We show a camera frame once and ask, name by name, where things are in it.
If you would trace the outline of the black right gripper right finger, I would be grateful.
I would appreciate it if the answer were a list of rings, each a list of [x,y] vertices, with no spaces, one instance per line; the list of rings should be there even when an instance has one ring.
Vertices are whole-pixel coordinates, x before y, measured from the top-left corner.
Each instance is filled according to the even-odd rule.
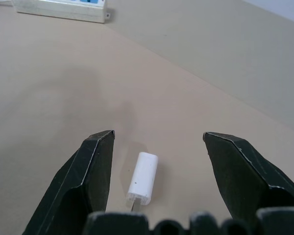
[[[294,235],[294,182],[247,140],[205,132],[203,141],[231,220],[225,235]]]

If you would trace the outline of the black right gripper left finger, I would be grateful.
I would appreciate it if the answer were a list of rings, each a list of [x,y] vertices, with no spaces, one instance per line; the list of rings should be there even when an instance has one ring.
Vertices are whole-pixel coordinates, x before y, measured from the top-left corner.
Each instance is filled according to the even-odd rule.
[[[106,210],[115,132],[86,138],[57,171],[22,235],[81,235],[87,216]]]

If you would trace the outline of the white plug adapter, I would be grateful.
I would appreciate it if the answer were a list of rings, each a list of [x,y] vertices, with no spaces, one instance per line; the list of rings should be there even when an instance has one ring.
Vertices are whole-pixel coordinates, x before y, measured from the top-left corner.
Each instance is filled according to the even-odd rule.
[[[132,204],[131,211],[138,212],[141,206],[146,206],[152,198],[152,191],[158,166],[156,155],[140,152],[126,200]]]

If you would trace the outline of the white power strip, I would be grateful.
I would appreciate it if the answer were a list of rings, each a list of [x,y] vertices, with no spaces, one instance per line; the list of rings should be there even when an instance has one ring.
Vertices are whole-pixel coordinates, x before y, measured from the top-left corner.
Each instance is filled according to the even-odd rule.
[[[19,13],[105,23],[111,14],[107,0],[11,0]]]

